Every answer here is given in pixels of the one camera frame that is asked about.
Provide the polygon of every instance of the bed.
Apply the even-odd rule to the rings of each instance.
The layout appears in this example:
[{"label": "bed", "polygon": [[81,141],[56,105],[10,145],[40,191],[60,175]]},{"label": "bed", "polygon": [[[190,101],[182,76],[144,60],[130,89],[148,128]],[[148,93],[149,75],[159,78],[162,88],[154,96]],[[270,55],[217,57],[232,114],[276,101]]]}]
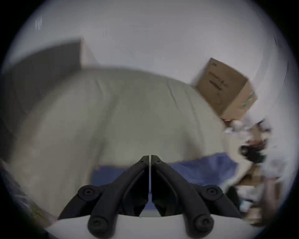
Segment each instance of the bed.
[{"label": "bed", "polygon": [[252,163],[224,127],[190,85],[138,70],[84,69],[27,115],[9,168],[24,192],[54,216],[99,166],[130,166],[144,155],[174,163],[227,152],[238,168],[221,186],[225,191]]}]

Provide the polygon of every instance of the clutter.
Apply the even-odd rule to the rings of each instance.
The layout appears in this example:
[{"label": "clutter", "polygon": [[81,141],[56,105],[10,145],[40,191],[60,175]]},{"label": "clutter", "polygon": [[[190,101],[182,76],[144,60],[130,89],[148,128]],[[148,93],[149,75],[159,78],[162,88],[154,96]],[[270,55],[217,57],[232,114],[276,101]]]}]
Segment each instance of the clutter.
[{"label": "clutter", "polygon": [[245,76],[213,58],[197,89],[225,120],[241,119],[257,99]]},{"label": "clutter", "polygon": [[261,208],[251,207],[244,218],[250,224],[257,224],[262,222]]},{"label": "clutter", "polygon": [[263,187],[263,184],[259,184],[258,186],[237,185],[236,190],[239,198],[252,203],[258,203],[263,193]]},{"label": "clutter", "polygon": [[259,164],[253,164],[238,185],[257,186],[261,182],[262,173]]},{"label": "clutter", "polygon": [[242,145],[239,152],[253,163],[262,163],[266,158],[266,155],[261,154],[259,149],[256,149],[254,146]]},{"label": "clutter", "polygon": [[286,166],[284,156],[279,152],[270,152],[261,166],[262,174],[267,178],[281,177]]},{"label": "clutter", "polygon": [[246,200],[241,200],[240,212],[247,213],[252,205],[254,205],[254,203]]},{"label": "clutter", "polygon": [[242,123],[242,121],[233,120],[230,124],[230,127],[233,128],[233,131],[238,132],[238,131],[241,131],[243,129],[244,124]]}]

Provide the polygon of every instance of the black screw head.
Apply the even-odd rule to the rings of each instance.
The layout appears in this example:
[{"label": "black screw head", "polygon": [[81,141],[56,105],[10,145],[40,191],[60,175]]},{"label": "black screw head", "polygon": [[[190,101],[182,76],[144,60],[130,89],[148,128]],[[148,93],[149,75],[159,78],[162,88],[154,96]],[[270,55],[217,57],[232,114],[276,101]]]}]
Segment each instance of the black screw head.
[{"label": "black screw head", "polygon": [[209,215],[201,215],[195,220],[195,228],[200,232],[208,232],[213,229],[214,220]]},{"label": "black screw head", "polygon": [[91,196],[93,194],[94,194],[94,190],[91,189],[91,188],[86,188],[86,189],[83,190],[83,195],[84,196]]},{"label": "black screw head", "polygon": [[209,189],[207,189],[206,192],[208,195],[217,195],[217,193],[218,193],[217,189],[215,189],[215,188],[209,188]]},{"label": "black screw head", "polygon": [[90,229],[96,232],[106,232],[108,229],[108,223],[104,218],[94,217],[89,222]]}]

